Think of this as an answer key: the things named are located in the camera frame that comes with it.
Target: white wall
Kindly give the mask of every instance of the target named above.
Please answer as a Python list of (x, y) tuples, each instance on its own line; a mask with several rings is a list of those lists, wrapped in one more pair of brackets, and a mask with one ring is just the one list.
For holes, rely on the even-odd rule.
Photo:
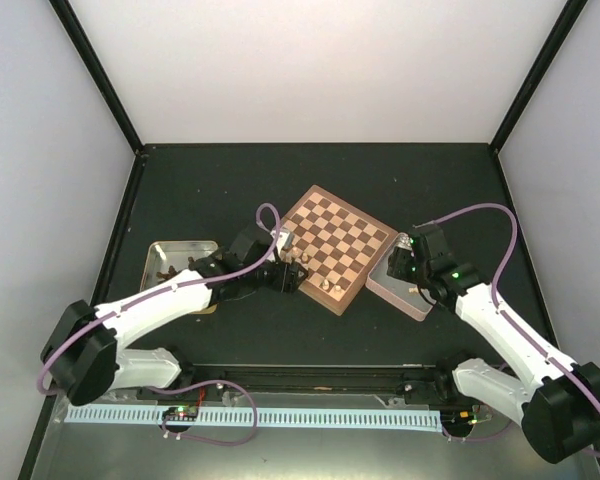
[(558, 339), (600, 366), (600, 1), (585, 7), (502, 157)]
[(489, 142), (564, 0), (72, 0), (145, 142)]
[(49, 3), (0, 0), (0, 479), (17, 477), (39, 352), (90, 298), (132, 159)]

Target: wooden chessboard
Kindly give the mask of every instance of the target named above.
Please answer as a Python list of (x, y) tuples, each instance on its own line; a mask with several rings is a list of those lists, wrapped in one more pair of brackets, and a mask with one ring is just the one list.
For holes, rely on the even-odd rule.
[(398, 233), (314, 185), (283, 218), (309, 277), (300, 290), (342, 315)]

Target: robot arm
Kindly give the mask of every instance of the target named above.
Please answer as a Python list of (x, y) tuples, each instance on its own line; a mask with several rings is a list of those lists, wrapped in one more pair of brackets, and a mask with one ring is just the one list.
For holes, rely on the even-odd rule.
[(600, 369), (578, 365), (526, 323), (471, 264), (458, 264), (439, 226), (414, 227), (389, 258), (388, 275), (426, 289), (438, 305), (476, 329), (515, 372), (512, 377), (479, 358), (450, 367), (453, 388), (509, 417), (534, 450), (557, 463), (600, 440), (600, 414), (556, 366), (582, 381), (600, 401)]
[[(109, 390), (172, 385), (182, 371), (183, 359), (164, 348), (153, 351), (127, 348), (147, 333), (191, 312), (224, 300), (241, 298), (265, 286), (295, 292), (307, 271), (295, 262), (285, 263), (278, 252), (290, 245), (292, 234), (282, 230), (274, 253), (258, 268), (224, 281), (214, 278), (244, 270), (269, 249), (272, 236), (253, 224), (230, 248), (193, 261), (170, 280), (129, 298), (90, 307), (84, 301), (65, 310), (41, 354), (45, 362), (76, 331), (106, 320), (71, 345), (49, 371), (73, 405), (90, 403)], [(205, 278), (210, 283), (201, 283)]]

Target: cable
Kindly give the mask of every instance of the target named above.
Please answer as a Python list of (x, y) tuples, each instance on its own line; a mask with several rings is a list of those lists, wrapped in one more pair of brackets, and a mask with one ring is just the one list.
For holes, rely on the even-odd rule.
[[(469, 213), (475, 210), (480, 210), (484, 208), (493, 208), (496, 210), (500, 210), (507, 214), (509, 220), (511, 221), (511, 241), (509, 242), (509, 246), (507, 247), (507, 251), (504, 254), (504, 257), (500, 261), (500, 265), (496, 269), (496, 273), (493, 276), (493, 282), (491, 283), (491, 301), (497, 308), (500, 305), (500, 301), (498, 300), (498, 282), (500, 281), (500, 276), (504, 270), (504, 267), (509, 262), (511, 255), (513, 254), (513, 249), (515, 247), (517, 238), (518, 238), (518, 221), (516, 220), (515, 215), (511, 210), (509, 210), (504, 205), (500, 205), (498, 203), (479, 203), (476, 205), (472, 205), (470, 207), (463, 208), (458, 210), (457, 212), (450, 213), (449, 215), (445, 215), (433, 222), (429, 223), (443, 223), (447, 220), (451, 220), (452, 218), (458, 217), (460, 215), (464, 215), (465, 213)], [(591, 391), (580, 381), (578, 378), (567, 369), (564, 365), (560, 364), (555, 358), (549, 356), (549, 352), (547, 352), (538, 342), (536, 342), (506, 311), (501, 310), (502, 317), (507, 320), (507, 322), (525, 339), (527, 340), (533, 348), (535, 348), (540, 355), (545, 357), (545, 359), (554, 365), (558, 370), (560, 370), (577, 388), (582, 392), (582, 394), (591, 402), (593, 408), (596, 409), (598, 414), (600, 415), (600, 402), (598, 399), (591, 393)], [(588, 455), (592, 455), (600, 458), (600, 452), (593, 450), (592, 448), (585, 448), (582, 450), (584, 453)]]
[(416, 285), (416, 288), (418, 289), (418, 293), (420, 294), (420, 296), (422, 297), (422, 299), (427, 302), (429, 305), (431, 305), (432, 307), (435, 307), (436, 304), (433, 302), (430, 302), (429, 299), (427, 297), (424, 296), (424, 293), (422, 293), (422, 289), (420, 288), (420, 285)]
[[(218, 275), (217, 277), (199, 278), (196, 280), (189, 280), (186, 282), (176, 284), (176, 287), (182, 288), (182, 287), (191, 287), (193, 285), (201, 285), (201, 284), (206, 284), (206, 283), (224, 282), (226, 280), (231, 280), (231, 279), (240, 277), (246, 273), (249, 273), (252, 270), (255, 270), (256, 268), (258, 268), (260, 265), (262, 265), (267, 260), (269, 255), (271, 255), (273, 253), (273, 251), (275, 250), (276, 244), (278, 243), (278, 239), (280, 237), (280, 230), (282, 228), (282, 226), (280, 224), (280, 215), (278, 214), (276, 207), (274, 207), (270, 203), (263, 203), (262, 205), (260, 205), (258, 207), (258, 210), (256, 211), (256, 223), (258, 224), (258, 226), (260, 226), (261, 228), (266, 230), (266, 227), (264, 226), (264, 223), (262, 222), (262, 219), (261, 219), (262, 211), (265, 208), (271, 211), (271, 213), (273, 214), (273, 218), (275, 219), (275, 235), (273, 236), (273, 241), (271, 242), (271, 245), (267, 249), (267, 252), (262, 256), (262, 258), (260, 258), (254, 264), (249, 265), (248, 267), (243, 268), (242, 270), (238, 270), (237, 272), (228, 273), (226, 275)], [(122, 305), (121, 312), (126, 312), (130, 308), (140, 305), (142, 302), (145, 302), (153, 297), (156, 297), (158, 295), (162, 295), (163, 293), (171, 292), (171, 291), (173, 291), (172, 286), (166, 286), (164, 288), (154, 290), (153, 292), (149, 292), (145, 295), (142, 295), (142, 296), (136, 298), (135, 300), (132, 300), (132, 301)], [(42, 366), (42, 369), (40, 370), (40, 373), (38, 374), (38, 378), (36, 379), (36, 387), (42, 395), (56, 395), (56, 394), (60, 393), (60, 389), (52, 390), (52, 389), (47, 389), (44, 387), (44, 378), (47, 375), (47, 373), (49, 372), (49, 369), (51, 368), (51, 366), (58, 360), (58, 358), (60, 358), (60, 356), (63, 353), (65, 353), (67, 351), (67, 349), (69, 347), (71, 347), (71, 345), (73, 345), (75, 342), (77, 342), (84, 335), (86, 335), (91, 330), (102, 325), (104, 322), (106, 322), (107, 320), (109, 320), (115, 316), (116, 316), (116, 312), (110, 312), (110, 313), (107, 313), (106, 315), (103, 315), (102, 317), (90, 322), (88, 325), (86, 325), (85, 327), (82, 327), (76, 333), (71, 335), (62, 345), (60, 345), (56, 349), (55, 352), (53, 352), (53, 354), (47, 359), (47, 361)]]
[(162, 425), (161, 425), (162, 431), (165, 434), (165, 438), (168, 437), (169, 435), (172, 435), (176, 438), (184, 438), (187, 440), (196, 440), (198, 442), (209, 443), (211, 445), (216, 445), (218, 447), (237, 447), (238, 445), (244, 445), (245, 443), (247, 443), (249, 440), (251, 440), (256, 435), (256, 433), (258, 431), (258, 410), (256, 408), (256, 402), (254, 402), (253, 397), (251, 397), (251, 395), (249, 395), (249, 392), (247, 392), (244, 388), (242, 388), (237, 383), (233, 383), (228, 380), (207, 380), (207, 381), (200, 382), (200, 383), (194, 383), (193, 385), (189, 385), (188, 387), (178, 388), (176, 390), (164, 390), (162, 388), (154, 388), (154, 387), (147, 387), (147, 388), (149, 390), (151, 390), (152, 392), (158, 393), (161, 395), (178, 395), (180, 393), (190, 392), (191, 390), (195, 390), (196, 388), (206, 387), (207, 385), (217, 385), (218, 383), (221, 383), (222, 385), (227, 385), (231, 388), (235, 388), (240, 393), (242, 393), (249, 401), (249, 406), (251, 407), (251, 410), (253, 411), (253, 423), (251, 424), (249, 433), (247, 435), (245, 435), (243, 438), (241, 438), (240, 440), (235, 440), (232, 442), (227, 442), (224, 440), (214, 440), (212, 438), (201, 437), (199, 435), (189, 435), (186, 433), (173, 433), (173, 432), (170, 432), (167, 430), (167, 421), (170, 419), (170, 417), (165, 417), (165, 419), (162, 421)]
[(494, 433), (493, 435), (487, 435), (486, 437), (480, 437), (480, 438), (454, 437), (447, 431), (446, 428), (444, 428), (444, 425), (443, 425), (442, 426), (442, 434), (445, 437), (447, 437), (450, 442), (455, 441), (455, 442), (461, 442), (461, 443), (484, 443), (484, 442), (492, 442), (494, 440), (498, 440), (499, 438), (503, 437), (509, 430), (511, 430), (511, 428), (514, 425), (515, 425), (515, 423), (513, 423), (513, 421), (509, 420), (507, 425), (502, 430), (498, 431), (497, 433)]

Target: chess square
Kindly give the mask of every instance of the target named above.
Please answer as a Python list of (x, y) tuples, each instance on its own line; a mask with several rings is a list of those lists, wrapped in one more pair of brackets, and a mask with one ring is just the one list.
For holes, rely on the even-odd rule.
[(307, 248), (309, 246), (309, 242), (307, 242), (304, 238), (299, 238), (298, 243), (296, 243), (296, 246), (300, 250), (304, 250), (305, 248)]
[(354, 215), (353, 213), (350, 213), (349, 215), (347, 215), (347, 218), (345, 218), (345, 220), (347, 222), (349, 222), (351, 225), (355, 224), (359, 219), (360, 219), (360, 217), (357, 215)]
[(304, 251), (307, 255), (309, 255), (310, 257), (313, 257), (318, 252), (318, 247), (316, 247), (315, 245), (308, 245), (304, 249)]
[(360, 254), (356, 257), (356, 261), (360, 262), (362, 265), (366, 265), (371, 260), (371, 257), (368, 257), (364, 253), (360, 252)]
[(351, 268), (347, 268), (347, 271), (342, 274), (343, 278), (346, 278), (350, 282), (354, 282), (356, 278), (358, 278), (358, 274), (351, 270)]
[(345, 232), (341, 228), (336, 228), (335, 232), (333, 232), (333, 236), (339, 240), (342, 240), (346, 234), (347, 232)]
[(351, 244), (351, 246), (353, 248), (355, 248), (356, 250), (362, 251), (362, 249), (365, 247), (365, 244), (364, 244), (364, 242), (361, 242), (360, 240), (354, 240), (353, 243)]
[(334, 248), (328, 243), (325, 243), (323, 246), (320, 247), (320, 250), (326, 253), (327, 255), (330, 255), (331, 252), (333, 252)]
[(351, 265), (349, 265), (349, 268), (356, 273), (360, 273), (360, 270), (362, 270), (363, 267), (364, 265), (362, 265), (357, 260), (354, 260), (353, 262), (351, 262)]
[(345, 267), (342, 263), (338, 262), (336, 263), (336, 265), (333, 267), (333, 271), (342, 275), (344, 272), (347, 271), (347, 267)]
[(349, 288), (349, 285), (351, 285), (351, 280), (347, 280), (346, 278), (342, 277), (340, 278), (340, 280), (338, 280), (338, 283), (336, 285), (340, 285), (340, 287), (342, 287), (343, 290), (346, 290), (347, 288)]
[(322, 263), (320, 263), (320, 261), (316, 260), (315, 258), (312, 258), (311, 260), (309, 260), (309, 263), (307, 264), (307, 266), (309, 267), (309, 270), (311, 270), (313, 272), (318, 270), (318, 268), (320, 268), (320, 265), (322, 265)]
[(373, 257), (373, 254), (376, 253), (376, 249), (373, 247), (370, 247), (369, 245), (365, 245), (362, 248), (361, 252), (364, 253), (368, 257)]
[(336, 284), (338, 283), (338, 280), (340, 280), (341, 276), (334, 272), (333, 270), (331, 270), (328, 274), (327, 274), (327, 280), (329, 280), (329, 282), (331, 282), (332, 284)]
[(320, 266), (318, 267), (318, 270), (316, 270), (316, 273), (317, 273), (318, 275), (320, 275), (321, 277), (327, 278), (327, 275), (329, 275), (329, 272), (330, 272), (330, 271), (331, 271), (331, 270), (329, 270), (329, 268), (328, 268), (328, 267), (326, 267), (326, 266), (324, 266), (324, 265), (320, 265)]
[(309, 279), (307, 280), (310, 284), (315, 285), (316, 287), (320, 286), (322, 282), (322, 278), (320, 275), (309, 275)]
[(377, 230), (376, 233), (373, 234), (373, 238), (377, 238), (380, 241), (383, 241), (385, 238), (387, 238), (387, 234), (384, 233), (382, 230)]
[(349, 247), (347, 250), (347, 255), (349, 255), (351, 258), (356, 258), (359, 253), (360, 251), (357, 248)]
[(320, 263), (324, 262), (327, 258), (327, 254), (326, 252), (323, 252), (322, 250), (318, 250), (314, 255), (313, 258), (315, 258), (316, 260), (318, 260)]
[(373, 225), (368, 224), (366, 227), (364, 227), (364, 229), (362, 231), (373, 236), (378, 231), (378, 229), (376, 227), (374, 227)]
[(371, 248), (375, 248), (376, 250), (378, 249), (378, 247), (380, 247), (380, 245), (382, 245), (382, 242), (377, 238), (370, 238), (367, 243)]
[(335, 266), (336, 266), (336, 263), (338, 263), (338, 262), (337, 262), (337, 260), (336, 260), (335, 258), (333, 258), (333, 257), (327, 257), (327, 258), (324, 260), (324, 262), (322, 262), (322, 263), (324, 263), (324, 264), (325, 264), (327, 267), (329, 267), (329, 269), (332, 269), (333, 267), (335, 267)]
[(340, 263), (342, 263), (345, 267), (348, 267), (353, 263), (353, 258), (351, 258), (349, 255), (343, 255), (340, 258)]

